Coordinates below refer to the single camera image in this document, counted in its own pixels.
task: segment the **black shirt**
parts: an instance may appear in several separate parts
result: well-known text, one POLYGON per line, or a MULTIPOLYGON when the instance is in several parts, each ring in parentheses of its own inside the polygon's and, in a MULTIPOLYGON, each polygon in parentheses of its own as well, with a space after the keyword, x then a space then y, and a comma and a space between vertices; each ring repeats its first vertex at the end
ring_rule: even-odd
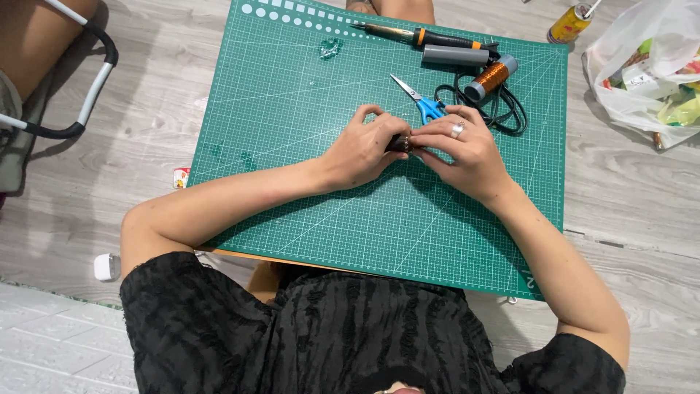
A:
POLYGON ((505 371, 461 291, 318 270, 274 305, 173 252, 121 286, 141 393, 359 393, 395 381, 443 393, 621 393, 624 372, 586 339, 556 335, 505 371))

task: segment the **silver ring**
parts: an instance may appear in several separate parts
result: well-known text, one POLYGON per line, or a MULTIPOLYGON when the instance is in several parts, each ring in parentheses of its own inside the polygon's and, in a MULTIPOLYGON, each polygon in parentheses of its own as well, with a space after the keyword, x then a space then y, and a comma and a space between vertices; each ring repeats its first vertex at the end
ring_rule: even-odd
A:
POLYGON ((450 137, 456 140, 457 137, 464 131, 464 122, 459 122, 452 126, 452 135, 450 137))

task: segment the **gray laminate floor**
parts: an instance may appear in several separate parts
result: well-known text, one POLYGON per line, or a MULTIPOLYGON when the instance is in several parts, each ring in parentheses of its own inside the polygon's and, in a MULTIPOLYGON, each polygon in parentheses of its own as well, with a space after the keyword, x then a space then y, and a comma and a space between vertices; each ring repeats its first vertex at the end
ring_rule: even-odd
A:
MULTIPOLYGON (((105 2, 119 65, 77 142, 36 142, 24 193, 0 211, 0 275, 118 303, 119 284, 97 282, 92 258, 117 251, 124 213, 170 192, 172 170, 189 166, 229 2, 105 2)), ((634 3, 604 1, 569 57, 564 226, 629 315, 627 392, 700 393, 700 138, 657 153, 647 137, 608 125, 582 75, 583 50, 634 3)), ((570 4, 435 0, 435 14, 439 25, 544 41, 570 4)), ((78 62, 79 52, 69 62, 76 71, 49 104, 48 125, 74 121, 102 63, 102 56, 78 62)), ((207 258, 241 283, 253 266, 207 258)), ((501 367, 554 333, 544 303, 469 297, 501 367)))

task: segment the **scissor handle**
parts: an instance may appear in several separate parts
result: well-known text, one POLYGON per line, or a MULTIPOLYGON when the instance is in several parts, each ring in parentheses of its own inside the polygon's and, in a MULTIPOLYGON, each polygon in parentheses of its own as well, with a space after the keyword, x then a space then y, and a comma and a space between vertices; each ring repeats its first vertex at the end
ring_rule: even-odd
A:
POLYGON ((428 118, 435 120, 437 118, 442 118, 443 116, 445 116, 445 114, 443 114, 442 111, 440 111, 441 108, 445 107, 445 104, 443 104, 441 101, 435 102, 423 97, 416 104, 418 104, 418 110, 421 112, 421 117, 424 125, 428 124, 428 118))

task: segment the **forearm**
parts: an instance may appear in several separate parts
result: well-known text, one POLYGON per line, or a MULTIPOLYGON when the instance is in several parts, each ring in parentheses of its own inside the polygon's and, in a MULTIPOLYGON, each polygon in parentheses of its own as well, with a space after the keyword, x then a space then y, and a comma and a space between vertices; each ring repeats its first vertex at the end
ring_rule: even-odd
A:
POLYGON ((599 334, 629 330, 627 317, 606 284, 519 186, 514 183, 512 192, 489 208, 513 237, 563 324, 599 334))
POLYGON ((328 192, 313 162, 215 179, 137 205, 122 223, 122 275, 159 254, 192 250, 256 213, 328 192))

